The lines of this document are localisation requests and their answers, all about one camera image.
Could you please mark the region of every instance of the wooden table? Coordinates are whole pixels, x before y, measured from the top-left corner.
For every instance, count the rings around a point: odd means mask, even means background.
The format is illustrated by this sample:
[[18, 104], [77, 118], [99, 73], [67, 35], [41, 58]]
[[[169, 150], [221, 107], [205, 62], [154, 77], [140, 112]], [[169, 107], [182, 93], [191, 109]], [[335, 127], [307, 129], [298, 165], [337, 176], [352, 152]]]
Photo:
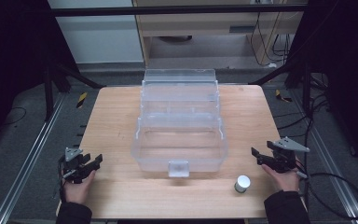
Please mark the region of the wooden table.
[[[279, 135], [266, 98], [258, 86], [220, 85], [228, 156], [217, 173], [168, 173], [140, 170], [131, 142], [140, 114], [141, 87], [101, 89], [80, 148], [94, 158], [103, 154], [87, 206], [93, 218], [252, 218], [265, 217], [264, 200], [274, 192], [267, 174], [256, 164], [251, 147], [271, 155], [268, 140]], [[234, 189], [239, 175], [251, 186]]]

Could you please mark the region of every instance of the person's arm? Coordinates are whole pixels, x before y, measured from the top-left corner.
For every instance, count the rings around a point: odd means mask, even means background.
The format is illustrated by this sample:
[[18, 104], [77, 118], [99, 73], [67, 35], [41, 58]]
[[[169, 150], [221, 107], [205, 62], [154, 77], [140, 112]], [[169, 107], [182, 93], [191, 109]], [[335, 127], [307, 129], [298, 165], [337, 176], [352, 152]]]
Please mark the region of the person's arm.
[[298, 194], [299, 177], [295, 171], [279, 174], [266, 164], [263, 169], [275, 182], [278, 192], [265, 201], [269, 224], [307, 224], [310, 223], [307, 210]]
[[84, 205], [89, 194], [89, 188], [94, 179], [95, 171], [89, 174], [83, 183], [66, 182], [63, 186], [66, 203], [62, 203], [56, 224], [90, 224], [92, 212]]

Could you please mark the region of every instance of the wire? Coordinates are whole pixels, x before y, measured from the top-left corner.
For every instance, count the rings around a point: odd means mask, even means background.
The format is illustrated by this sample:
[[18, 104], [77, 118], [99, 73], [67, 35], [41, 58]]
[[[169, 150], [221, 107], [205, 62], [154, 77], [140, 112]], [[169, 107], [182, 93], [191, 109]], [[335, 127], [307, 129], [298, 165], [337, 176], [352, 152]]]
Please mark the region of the wire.
[[275, 45], [276, 45], [276, 43], [278, 41], [278, 37], [281, 39], [280, 35], [275, 36], [274, 43], [272, 44], [272, 53], [274, 53], [276, 56], [283, 56], [282, 54], [277, 54], [276, 53], [276, 52], [282, 52], [283, 51], [282, 49], [275, 49]]
[[[256, 29], [258, 28], [258, 33], [260, 34], [261, 43], [263, 44], [263, 50], [264, 50], [264, 53], [266, 54], [267, 58], [268, 58], [270, 61], [272, 61], [273, 63], [280, 62], [281, 60], [271, 59], [271, 58], [269, 57], [269, 54], [267, 53], [266, 44], [264, 43], [264, 39], [263, 39], [263, 36], [262, 36], [262, 34], [261, 34], [260, 23], [259, 23], [259, 22], [260, 22], [260, 12], [257, 13], [257, 20], [256, 20], [256, 22], [255, 22], [255, 28], [254, 28], [254, 30], [253, 30], [253, 32], [252, 32], [252, 35], [251, 35], [251, 46], [252, 46], [252, 50], [253, 50], [254, 54], [256, 55], [256, 53], [255, 53], [255, 48], [254, 48], [254, 46], [253, 46], [253, 37], [254, 37], [254, 33], [255, 33]], [[259, 65], [261, 65], [261, 66], [265, 66], [265, 65], [266, 65], [266, 64], [262, 64], [261, 62], [259, 62], [259, 61], [257, 60], [257, 57], [255, 57], [255, 59], [256, 59], [256, 61], [257, 61], [257, 63], [258, 63]]]
[[21, 118], [16, 119], [16, 120], [11, 121], [11, 122], [4, 123], [4, 125], [9, 125], [9, 124], [17, 123], [17, 122], [19, 122], [20, 120], [22, 120], [22, 119], [25, 117], [25, 115], [27, 115], [27, 110], [26, 110], [24, 107], [17, 106], [17, 107], [11, 108], [11, 110], [13, 110], [13, 109], [21, 109], [22, 111], [24, 111], [24, 113], [22, 114]]
[[286, 35], [286, 60], [287, 60], [287, 57], [289, 56], [289, 49], [290, 49], [290, 46], [292, 45], [291, 43], [290, 43], [290, 35]]
[[292, 126], [294, 126], [295, 124], [298, 124], [301, 120], [306, 119], [307, 117], [308, 117], [308, 116], [304, 116], [304, 117], [302, 117], [301, 119], [298, 119], [298, 120], [296, 120], [296, 121], [293, 122], [293, 123], [287, 124], [287, 125], [285, 125], [285, 126], [282, 126], [282, 127], [277, 128], [277, 129], [280, 130], [280, 129], [285, 129], [285, 128], [292, 127]]
[[[356, 188], [356, 186], [354, 184], [352, 184], [352, 182], [350, 182], [349, 180], [339, 176], [339, 175], [333, 175], [333, 174], [329, 174], [329, 173], [315, 173], [315, 174], [311, 174], [311, 177], [315, 177], [315, 176], [329, 176], [329, 177], [334, 177], [337, 179], [340, 179], [344, 182], [346, 182], [352, 189], [354, 189], [356, 191], [356, 193], [358, 194], [358, 188]], [[314, 191], [314, 189], [312, 188], [310, 182], [308, 182], [309, 184], [309, 190], [310, 193], [312, 194], [312, 196], [319, 202], [321, 203], [327, 210], [329, 210], [330, 212], [336, 214], [339, 217], [348, 219], [348, 220], [358, 220], [358, 217], [350, 217], [347, 214], [342, 214], [339, 213], [338, 211], [334, 210], [332, 207], [330, 207], [329, 205], [327, 205], [327, 203], [325, 203]]]
[[292, 19], [295, 15], [297, 15], [298, 14], [298, 12], [296, 12], [295, 14], [293, 14], [293, 15], [291, 15], [290, 17], [287, 17], [287, 18], [283, 18], [284, 20], [290, 20], [290, 19]]
[[283, 56], [282, 61], [283, 64], [286, 63], [286, 56], [289, 54], [289, 35], [286, 35], [286, 40], [284, 41], [284, 48], [283, 48]]
[[321, 73], [321, 80], [319, 80], [318, 78], [314, 77], [313, 75], [310, 76], [311, 80], [313, 81], [314, 85], [316, 85], [316, 87], [322, 91], [326, 91], [327, 90], [327, 85], [324, 84], [324, 74]]
[[321, 75], [321, 79], [322, 79], [322, 83], [324, 84], [324, 76], [325, 76], [325, 74], [322, 74]]
[[[302, 119], [300, 120], [303, 120], [304, 118], [308, 118], [310, 119], [309, 123], [308, 123], [308, 126], [307, 126], [307, 130], [305, 132], [305, 139], [304, 139], [304, 147], [306, 147], [308, 145], [308, 138], [309, 138], [309, 133], [310, 133], [310, 130], [312, 128], [312, 125], [313, 125], [313, 114], [317, 111], [319, 111], [324, 105], [327, 105], [327, 100], [322, 100], [321, 102], [317, 103], [316, 104], [316, 101], [321, 98], [321, 97], [324, 97], [325, 94], [322, 93], [318, 96], [316, 96], [313, 100], [312, 100], [312, 103], [311, 103], [311, 113], [309, 116], [304, 116]], [[339, 176], [339, 175], [334, 175], [334, 174], [329, 174], [329, 173], [314, 173], [314, 174], [308, 174], [308, 158], [307, 158], [307, 155], [308, 153], [304, 153], [304, 162], [301, 163], [301, 161], [296, 161], [298, 162], [300, 166], [296, 166], [296, 168], [302, 172], [304, 175], [307, 176], [307, 178], [303, 178], [303, 180], [305, 180], [305, 187], [304, 187], [304, 198], [305, 198], [305, 205], [306, 207], [309, 209], [309, 193], [322, 205], [324, 206], [328, 211], [332, 212], [333, 214], [335, 214], [336, 216], [338, 217], [342, 217], [342, 218], [345, 218], [347, 220], [358, 220], [358, 217], [350, 217], [348, 216], [347, 214], [342, 214], [340, 212], [338, 212], [337, 210], [333, 209], [331, 206], [329, 206], [326, 202], [324, 202], [318, 195], [317, 193], [315, 192], [315, 190], [313, 189], [312, 187], [312, 184], [310, 183], [310, 179], [312, 177], [315, 177], [315, 176], [330, 176], [330, 177], [334, 177], [334, 178], [338, 178], [344, 182], [346, 182], [350, 187], [351, 189], [354, 189], [354, 191], [356, 191], [356, 193], [358, 194], [358, 188], [356, 188], [356, 186], [354, 184], [352, 184], [352, 182], [350, 182], [349, 180], [343, 178], [342, 176]]]
[[280, 137], [284, 138], [284, 137], [289, 137], [289, 138], [293, 138], [293, 137], [302, 137], [304, 136], [305, 133], [303, 134], [298, 134], [298, 135], [280, 135]]
[[273, 118], [281, 118], [281, 117], [290, 116], [290, 115], [296, 115], [296, 114], [303, 114], [303, 113], [302, 113], [302, 112], [297, 112], [297, 113], [289, 113], [289, 114], [283, 114], [283, 115], [276, 115], [276, 116], [273, 116]]
[[57, 185], [53, 190], [53, 196], [52, 196], [53, 199], [56, 198], [57, 191], [61, 191], [63, 189], [64, 184], [66, 183], [66, 182], [62, 183], [62, 181], [64, 180], [62, 177], [62, 167], [61, 167], [63, 161], [64, 161], [64, 156], [61, 156], [60, 159], [58, 160], [58, 165], [57, 165], [58, 181], [57, 181]]

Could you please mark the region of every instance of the stacked plastic bins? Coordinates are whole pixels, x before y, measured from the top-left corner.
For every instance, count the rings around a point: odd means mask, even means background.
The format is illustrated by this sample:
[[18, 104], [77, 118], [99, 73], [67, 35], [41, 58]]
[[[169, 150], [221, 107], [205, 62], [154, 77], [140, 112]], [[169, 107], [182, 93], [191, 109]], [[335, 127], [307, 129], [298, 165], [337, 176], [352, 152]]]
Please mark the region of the stacked plastic bins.
[[217, 172], [227, 157], [214, 70], [146, 70], [131, 155], [143, 171]]

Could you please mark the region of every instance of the small white cup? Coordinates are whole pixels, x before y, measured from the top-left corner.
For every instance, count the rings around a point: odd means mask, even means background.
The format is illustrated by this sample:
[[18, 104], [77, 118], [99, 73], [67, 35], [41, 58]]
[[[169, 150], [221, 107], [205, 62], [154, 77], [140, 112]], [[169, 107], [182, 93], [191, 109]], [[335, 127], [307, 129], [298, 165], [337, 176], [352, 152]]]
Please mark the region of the small white cup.
[[240, 175], [237, 179], [237, 183], [234, 185], [234, 189], [238, 193], [244, 193], [249, 186], [251, 186], [251, 179], [246, 175]]

